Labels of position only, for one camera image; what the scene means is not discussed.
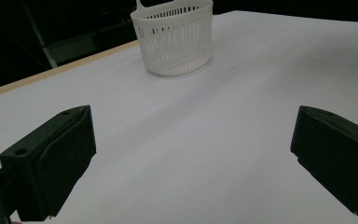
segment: white table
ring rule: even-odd
[[[46,223],[358,223],[290,152],[300,105],[358,124],[358,22],[235,11],[191,74],[148,73],[135,45],[6,91],[0,152],[79,105],[97,155]]]

